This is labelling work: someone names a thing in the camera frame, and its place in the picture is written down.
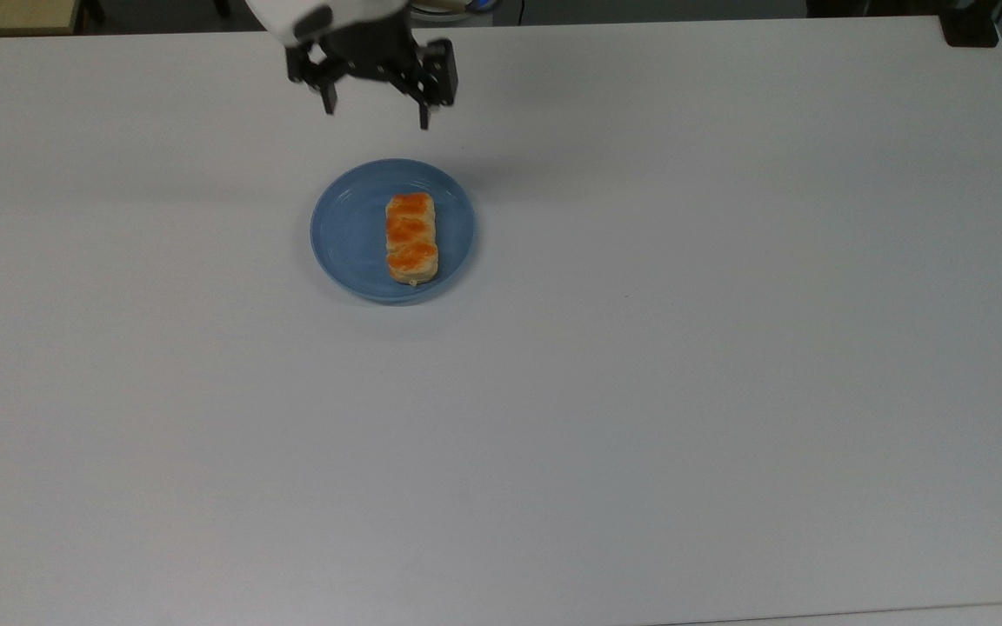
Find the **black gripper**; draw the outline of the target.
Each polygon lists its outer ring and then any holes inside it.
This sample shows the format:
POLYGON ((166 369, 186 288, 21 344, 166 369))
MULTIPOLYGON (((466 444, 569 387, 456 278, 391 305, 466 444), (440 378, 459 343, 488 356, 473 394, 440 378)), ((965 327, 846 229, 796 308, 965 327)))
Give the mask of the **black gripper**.
POLYGON ((285 48, 286 74, 291 83, 306 84, 321 98, 324 111, 337 111, 337 82, 346 74, 389 82, 417 104, 421 130, 432 114, 452 107, 458 93, 458 68, 450 39, 418 46, 406 13, 363 21, 325 33, 318 39, 324 59, 311 60, 313 44, 285 48))

